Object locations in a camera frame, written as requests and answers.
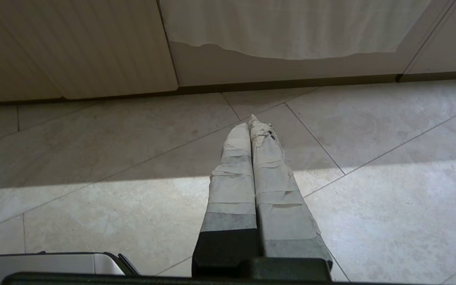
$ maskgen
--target wood grain panel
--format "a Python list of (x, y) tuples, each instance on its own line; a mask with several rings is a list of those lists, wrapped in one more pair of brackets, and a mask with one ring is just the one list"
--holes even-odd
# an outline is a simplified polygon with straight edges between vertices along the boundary
[(0, 0), (0, 20), (68, 99), (177, 88), (155, 0)]
[(0, 101), (60, 97), (54, 84), (0, 23)]

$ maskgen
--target tile floor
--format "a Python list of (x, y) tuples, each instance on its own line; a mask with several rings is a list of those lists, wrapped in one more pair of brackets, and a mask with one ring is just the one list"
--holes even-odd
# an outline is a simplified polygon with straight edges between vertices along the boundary
[(230, 128), (273, 123), (333, 278), (456, 285), (456, 81), (0, 106), (0, 254), (188, 276)]

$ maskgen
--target white cloth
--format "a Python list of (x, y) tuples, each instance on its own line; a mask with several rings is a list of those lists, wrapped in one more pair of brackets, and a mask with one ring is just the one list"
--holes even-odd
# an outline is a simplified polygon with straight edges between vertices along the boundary
[(161, 0), (168, 40), (267, 58), (395, 52), (429, 0)]

